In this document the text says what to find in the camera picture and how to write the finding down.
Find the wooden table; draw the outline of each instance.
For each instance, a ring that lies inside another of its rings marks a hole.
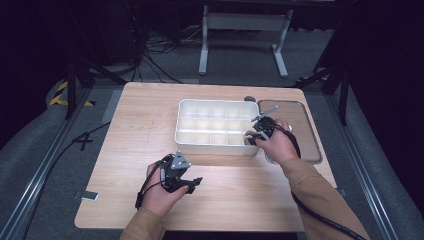
[[[311,116],[299,89],[128,83],[122,93],[87,191],[97,201],[83,200],[75,218],[79,228],[122,229],[136,212],[137,192],[147,166],[175,153],[178,104],[183,99],[299,101]],[[336,187],[327,157],[318,171]],[[278,165],[256,156],[185,155],[193,166],[183,179],[203,177],[192,195],[180,200],[165,219],[169,230],[192,231],[303,231],[288,181]]]

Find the hand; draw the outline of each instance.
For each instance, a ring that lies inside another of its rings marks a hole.
[[[147,175],[153,170],[155,164],[150,164],[147,168]],[[160,182],[160,168],[158,168],[153,174],[152,178],[147,185],[149,188],[152,185]],[[188,186],[183,186],[173,193],[167,192],[163,189],[162,185],[159,183],[152,188],[150,188],[144,195],[142,208],[145,208],[160,217],[165,217],[174,204],[180,200],[188,191]]]
[[[289,124],[280,119],[275,120],[276,123],[289,131]],[[290,139],[280,130],[274,129],[269,140],[256,139],[256,145],[265,151],[273,161],[282,164],[289,159],[298,159],[296,149]]]

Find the forearm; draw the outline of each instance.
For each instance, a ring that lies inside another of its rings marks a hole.
[[[312,211],[369,239],[364,227],[343,197],[310,164],[299,159],[281,165],[292,192]],[[308,239],[351,239],[299,209]]]
[[[160,240],[165,234],[162,218],[151,211],[140,208],[125,227],[121,240]]]

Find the white storage box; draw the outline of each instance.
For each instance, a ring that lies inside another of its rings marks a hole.
[[[245,145],[253,130],[258,105],[246,101],[185,99],[178,110],[175,141],[184,154],[256,155],[257,146]]]

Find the yellow and black striped tape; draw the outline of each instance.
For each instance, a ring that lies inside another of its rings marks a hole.
[[[68,81],[63,80],[62,84],[57,88],[56,93],[54,94],[52,100],[50,100],[50,105],[68,105],[68,101],[61,100],[60,96],[62,95],[63,91],[65,91],[66,87],[68,86]],[[85,102],[84,106],[86,107],[93,107],[96,105],[96,101],[87,101]]]

